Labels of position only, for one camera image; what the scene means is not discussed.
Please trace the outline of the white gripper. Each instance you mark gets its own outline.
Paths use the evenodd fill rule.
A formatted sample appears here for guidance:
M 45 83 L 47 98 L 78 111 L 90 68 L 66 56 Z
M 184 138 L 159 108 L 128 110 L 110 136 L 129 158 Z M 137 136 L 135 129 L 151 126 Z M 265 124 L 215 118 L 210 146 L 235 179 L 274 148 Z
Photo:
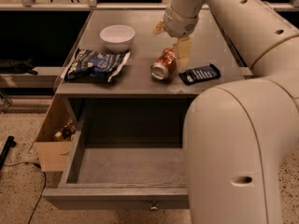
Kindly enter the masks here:
M 198 16 L 187 18 L 168 6 L 164 13 L 164 21 L 158 21 L 152 29 L 154 35 L 166 30 L 171 37 L 181 37 L 174 44 L 179 69 L 185 69 L 188 66 L 192 48 L 192 41 L 188 35 L 194 31 L 198 21 Z

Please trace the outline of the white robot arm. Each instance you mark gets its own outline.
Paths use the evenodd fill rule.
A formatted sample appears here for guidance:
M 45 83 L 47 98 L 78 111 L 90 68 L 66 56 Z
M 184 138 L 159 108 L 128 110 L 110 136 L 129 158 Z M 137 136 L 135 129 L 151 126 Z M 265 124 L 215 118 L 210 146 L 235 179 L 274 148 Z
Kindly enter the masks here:
M 283 224 L 278 169 L 299 139 L 298 30 L 261 0 L 172 0 L 164 29 L 191 34 L 202 6 L 254 77 L 202 92 L 187 111 L 192 224 Z

